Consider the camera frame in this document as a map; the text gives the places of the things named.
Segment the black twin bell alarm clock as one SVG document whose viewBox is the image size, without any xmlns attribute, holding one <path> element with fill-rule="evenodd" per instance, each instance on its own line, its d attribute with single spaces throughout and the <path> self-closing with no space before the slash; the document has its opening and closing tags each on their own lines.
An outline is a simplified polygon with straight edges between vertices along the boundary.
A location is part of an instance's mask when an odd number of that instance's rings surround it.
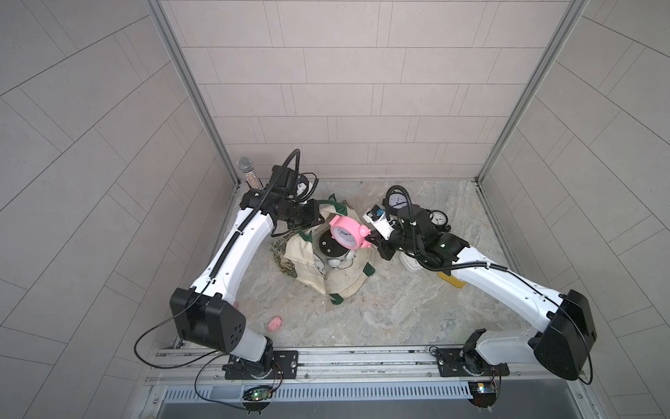
<svg viewBox="0 0 670 419">
<path fill-rule="evenodd" d="M 408 207 L 408 193 L 398 188 L 391 188 L 382 201 L 387 214 L 396 216 L 398 212 Z"/>
</svg>

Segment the small black alarm clock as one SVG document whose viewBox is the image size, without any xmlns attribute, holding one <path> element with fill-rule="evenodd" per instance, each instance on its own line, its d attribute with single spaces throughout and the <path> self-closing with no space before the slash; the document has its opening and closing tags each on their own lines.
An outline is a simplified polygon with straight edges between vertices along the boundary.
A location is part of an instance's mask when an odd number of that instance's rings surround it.
<svg viewBox="0 0 670 419">
<path fill-rule="evenodd" d="M 443 211 L 429 211 L 431 223 L 440 231 L 450 231 L 448 216 Z"/>
</svg>

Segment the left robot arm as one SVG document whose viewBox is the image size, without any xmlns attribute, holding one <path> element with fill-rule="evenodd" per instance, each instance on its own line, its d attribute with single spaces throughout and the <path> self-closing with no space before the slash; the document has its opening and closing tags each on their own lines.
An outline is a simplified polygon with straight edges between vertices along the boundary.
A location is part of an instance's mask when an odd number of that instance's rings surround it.
<svg viewBox="0 0 670 419">
<path fill-rule="evenodd" d="M 276 187 L 252 189 L 243 195 L 233 230 L 213 260 L 190 288 L 176 289 L 169 300 L 182 340 L 234 356 L 255 377 L 270 373 L 274 363 L 271 339 L 249 329 L 234 303 L 256 251 L 278 221 L 286 223 L 289 231 L 325 222 L 319 203 L 312 198 L 317 184 L 301 183 L 294 193 Z"/>
</svg>

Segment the white rounded square alarm clock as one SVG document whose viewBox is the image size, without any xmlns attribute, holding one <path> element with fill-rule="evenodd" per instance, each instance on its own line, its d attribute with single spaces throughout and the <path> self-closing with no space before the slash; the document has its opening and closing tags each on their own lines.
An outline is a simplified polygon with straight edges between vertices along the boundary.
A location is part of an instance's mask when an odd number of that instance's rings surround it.
<svg viewBox="0 0 670 419">
<path fill-rule="evenodd" d="M 411 256 L 408 256 L 405 253 L 402 253 L 400 255 L 400 260 L 408 272 L 420 272 L 421 270 L 423 270 L 423 267 L 415 258 L 412 258 Z"/>
</svg>

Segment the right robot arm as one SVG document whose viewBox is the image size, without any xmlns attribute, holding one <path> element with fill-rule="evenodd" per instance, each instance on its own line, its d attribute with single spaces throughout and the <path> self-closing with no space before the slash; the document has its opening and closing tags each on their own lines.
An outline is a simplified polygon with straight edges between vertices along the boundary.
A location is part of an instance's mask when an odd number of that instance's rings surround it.
<svg viewBox="0 0 670 419">
<path fill-rule="evenodd" d="M 475 286 L 521 316 L 528 329 L 476 334 L 475 353 L 486 363 L 537 363 L 567 381 L 591 368 L 598 335 L 591 305 L 582 293 L 560 293 L 525 279 L 450 232 L 423 237 L 418 225 L 400 221 L 389 233 L 369 237 L 382 256 L 402 251 L 432 272 Z"/>
</svg>

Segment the yellow square alarm clock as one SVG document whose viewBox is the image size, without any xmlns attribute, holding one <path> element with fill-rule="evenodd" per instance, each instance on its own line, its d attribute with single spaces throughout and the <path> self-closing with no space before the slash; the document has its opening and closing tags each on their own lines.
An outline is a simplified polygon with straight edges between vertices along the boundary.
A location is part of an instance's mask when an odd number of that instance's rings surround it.
<svg viewBox="0 0 670 419">
<path fill-rule="evenodd" d="M 452 275 L 446 274 L 445 272 L 439 272 L 438 277 L 440 279 L 442 279 L 443 281 L 445 281 L 446 283 L 448 283 L 451 286 L 453 286 L 455 288 L 458 288 L 458 289 L 462 289 L 462 288 L 464 288 L 464 286 L 467 285 L 466 282 L 461 281 L 460 279 L 457 279 L 456 277 L 454 277 Z"/>
</svg>

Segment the pink twin bell alarm clock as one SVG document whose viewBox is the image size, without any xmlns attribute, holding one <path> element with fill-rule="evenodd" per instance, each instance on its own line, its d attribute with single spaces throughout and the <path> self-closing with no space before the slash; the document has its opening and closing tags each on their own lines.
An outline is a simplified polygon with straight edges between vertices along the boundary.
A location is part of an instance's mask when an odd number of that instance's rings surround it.
<svg viewBox="0 0 670 419">
<path fill-rule="evenodd" d="M 371 230 L 348 216 L 335 216 L 330 222 L 330 232 L 337 243 L 349 250 L 370 248 L 366 240 Z"/>
</svg>

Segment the canvas tote bag green handles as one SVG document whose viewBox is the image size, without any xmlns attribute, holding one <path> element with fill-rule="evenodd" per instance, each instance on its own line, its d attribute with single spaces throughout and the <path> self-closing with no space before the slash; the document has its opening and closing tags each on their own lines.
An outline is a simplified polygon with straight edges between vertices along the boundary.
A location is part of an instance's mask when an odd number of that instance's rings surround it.
<svg viewBox="0 0 670 419">
<path fill-rule="evenodd" d="M 349 250 L 331 234 L 329 222 L 335 216 L 360 217 L 347 201 L 334 195 L 320 202 L 322 225 L 286 234 L 270 244 L 270 253 L 280 271 L 331 298 L 334 305 L 354 296 L 375 274 L 376 251 Z"/>
</svg>

